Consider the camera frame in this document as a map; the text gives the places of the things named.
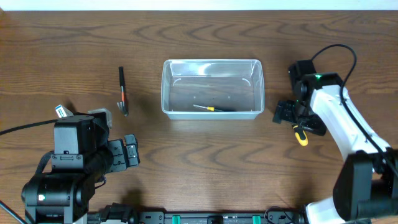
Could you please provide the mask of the clear plastic container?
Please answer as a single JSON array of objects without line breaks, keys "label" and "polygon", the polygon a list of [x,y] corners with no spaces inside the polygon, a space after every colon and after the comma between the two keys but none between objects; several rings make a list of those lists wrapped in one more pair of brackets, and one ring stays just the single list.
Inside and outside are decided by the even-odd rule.
[{"label": "clear plastic container", "polygon": [[258,59],[168,59],[162,70],[161,108],[170,119],[255,119],[265,109],[262,64]]}]

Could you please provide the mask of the black mounting rail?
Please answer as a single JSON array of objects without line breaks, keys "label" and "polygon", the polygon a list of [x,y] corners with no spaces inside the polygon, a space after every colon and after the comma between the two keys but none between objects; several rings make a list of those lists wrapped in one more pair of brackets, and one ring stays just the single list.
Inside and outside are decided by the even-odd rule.
[{"label": "black mounting rail", "polygon": [[88,224],[305,224],[300,210],[271,207],[264,212],[167,212],[136,210],[130,205],[113,203],[98,212],[87,214]]}]

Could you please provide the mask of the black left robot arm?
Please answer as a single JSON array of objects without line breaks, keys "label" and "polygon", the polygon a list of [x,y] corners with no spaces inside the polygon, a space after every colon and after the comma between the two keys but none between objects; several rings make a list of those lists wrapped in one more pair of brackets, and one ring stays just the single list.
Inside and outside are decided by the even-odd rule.
[{"label": "black left robot arm", "polygon": [[140,163],[133,134],[109,140],[106,112],[56,120],[54,150],[39,162],[21,197],[27,223],[74,223],[89,210],[97,183],[105,175]]}]

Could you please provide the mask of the slim yellow black screwdriver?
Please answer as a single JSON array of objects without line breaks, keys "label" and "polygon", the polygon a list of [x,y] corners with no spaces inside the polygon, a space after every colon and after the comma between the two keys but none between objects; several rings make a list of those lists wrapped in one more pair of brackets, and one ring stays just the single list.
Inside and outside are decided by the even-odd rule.
[{"label": "slim yellow black screwdriver", "polygon": [[214,106],[193,105],[193,107],[202,109],[202,110],[212,111],[212,112],[235,112],[235,110],[225,109],[225,108],[217,108]]}]

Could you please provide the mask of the small black orange hammer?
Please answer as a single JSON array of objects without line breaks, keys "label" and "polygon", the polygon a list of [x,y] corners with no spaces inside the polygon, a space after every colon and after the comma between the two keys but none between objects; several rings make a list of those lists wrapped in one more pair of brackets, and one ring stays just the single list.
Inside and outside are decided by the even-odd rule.
[{"label": "small black orange hammer", "polygon": [[124,68],[118,67],[119,70],[119,86],[121,90],[121,101],[117,102],[120,112],[127,117],[129,115],[128,100],[126,96],[126,83],[124,78]]}]

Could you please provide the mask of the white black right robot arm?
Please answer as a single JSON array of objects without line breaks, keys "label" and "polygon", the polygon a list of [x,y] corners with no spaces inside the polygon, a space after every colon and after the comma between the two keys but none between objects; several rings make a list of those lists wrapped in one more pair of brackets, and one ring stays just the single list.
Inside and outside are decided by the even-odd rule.
[{"label": "white black right robot arm", "polygon": [[280,101],[297,141],[330,133],[344,164],[331,197],[305,207],[306,223],[352,223],[397,215],[397,151],[368,125],[336,73],[290,72],[295,101]]}]

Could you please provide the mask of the stubby yellow black screwdriver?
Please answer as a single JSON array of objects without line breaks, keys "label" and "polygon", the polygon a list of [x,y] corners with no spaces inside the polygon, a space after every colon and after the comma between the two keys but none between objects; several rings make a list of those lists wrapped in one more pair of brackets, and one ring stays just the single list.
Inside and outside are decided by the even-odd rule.
[{"label": "stubby yellow black screwdriver", "polygon": [[292,129],[295,133],[295,137],[296,137],[298,143],[301,146],[307,146],[308,145],[308,137],[307,137],[304,129],[301,126],[296,125],[296,124],[292,125]]}]

